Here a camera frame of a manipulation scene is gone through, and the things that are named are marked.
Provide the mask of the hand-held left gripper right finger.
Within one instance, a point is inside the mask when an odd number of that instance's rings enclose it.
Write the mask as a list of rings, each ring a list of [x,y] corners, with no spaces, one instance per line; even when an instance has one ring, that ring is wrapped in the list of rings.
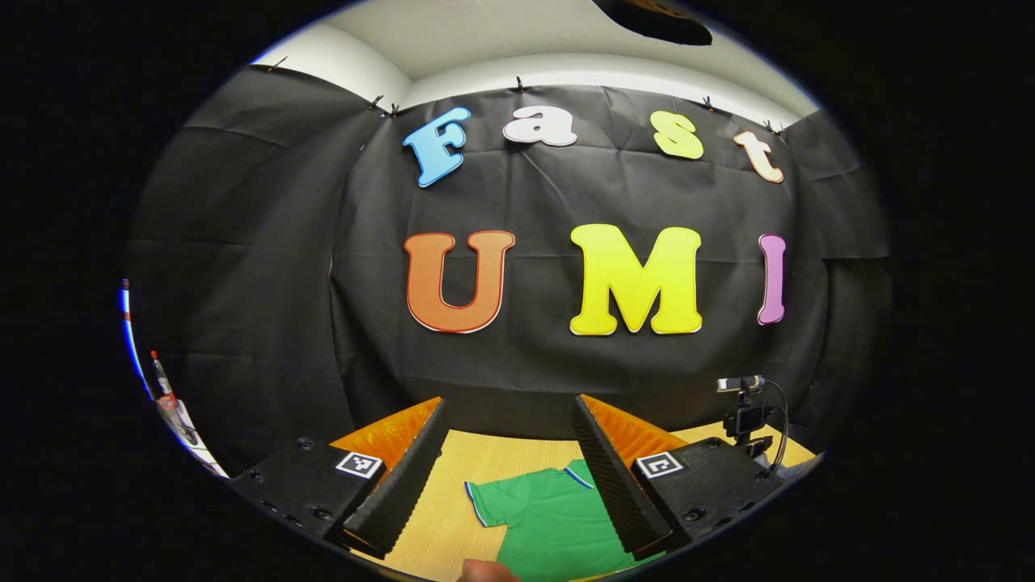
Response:
[[[587,394],[572,410],[576,442],[624,551],[673,553],[722,533],[786,489],[755,445],[692,443]]]

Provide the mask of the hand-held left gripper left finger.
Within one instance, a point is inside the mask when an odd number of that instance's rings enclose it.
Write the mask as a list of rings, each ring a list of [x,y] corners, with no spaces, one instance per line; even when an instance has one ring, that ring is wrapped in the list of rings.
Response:
[[[300,436],[230,487],[308,539],[384,559],[424,493],[448,416],[435,397],[333,441]]]

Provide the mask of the green T-shirt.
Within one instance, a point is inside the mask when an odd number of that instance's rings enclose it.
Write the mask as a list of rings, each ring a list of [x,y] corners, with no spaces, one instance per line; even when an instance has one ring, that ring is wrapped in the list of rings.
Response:
[[[504,526],[495,559],[522,582],[572,582],[661,559],[635,559],[611,524],[584,459],[514,478],[463,485],[484,528]]]

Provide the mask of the white keyboard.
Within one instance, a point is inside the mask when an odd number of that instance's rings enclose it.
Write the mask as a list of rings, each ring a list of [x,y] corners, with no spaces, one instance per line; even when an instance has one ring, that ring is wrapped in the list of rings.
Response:
[[[185,449],[187,449],[193,457],[207,469],[207,471],[221,479],[228,479],[228,473],[223,470],[221,464],[215,460],[214,455],[209,450],[209,447],[202,439],[202,435],[196,430],[195,421],[193,421],[191,413],[189,413],[188,406],[186,406],[185,401],[178,401],[176,413],[178,420],[174,421],[173,427],[181,445],[183,445]]]

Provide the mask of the red capped bottle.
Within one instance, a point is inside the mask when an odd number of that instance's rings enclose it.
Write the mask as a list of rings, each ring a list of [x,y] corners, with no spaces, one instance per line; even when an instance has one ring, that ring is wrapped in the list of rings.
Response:
[[[158,379],[160,397],[156,399],[156,403],[158,403],[158,408],[162,412],[162,416],[170,423],[173,430],[185,439],[188,445],[199,445],[196,430],[184,416],[184,407],[182,407],[181,402],[177,399],[173,388],[171,388],[171,381],[169,376],[167,376],[165,368],[162,368],[162,362],[158,359],[158,353],[152,350],[150,356],[156,379]]]

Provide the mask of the black backdrop cloth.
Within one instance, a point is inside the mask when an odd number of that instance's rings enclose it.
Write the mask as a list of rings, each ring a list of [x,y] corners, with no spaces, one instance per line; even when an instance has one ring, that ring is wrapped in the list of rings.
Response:
[[[471,433],[570,439],[578,394],[683,430],[752,373],[823,452],[873,385],[890,246],[824,111],[772,135],[554,86],[392,117],[248,67],[162,152],[127,280],[137,357],[232,475],[435,397]]]

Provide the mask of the blue lit screen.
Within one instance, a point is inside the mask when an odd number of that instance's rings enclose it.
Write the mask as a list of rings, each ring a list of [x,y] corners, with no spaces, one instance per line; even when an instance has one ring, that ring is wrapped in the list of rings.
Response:
[[[136,343],[134,343],[132,309],[130,309],[130,284],[129,280],[127,279],[121,280],[120,309],[123,314],[123,329],[125,329],[125,342],[127,350],[129,350],[129,359],[134,363],[134,372],[136,373],[137,378],[139,378],[139,380],[141,381],[143,390],[147,395],[148,400],[153,402],[155,400],[155,396],[143,371],[143,367],[139,357],[139,351],[137,350]]]

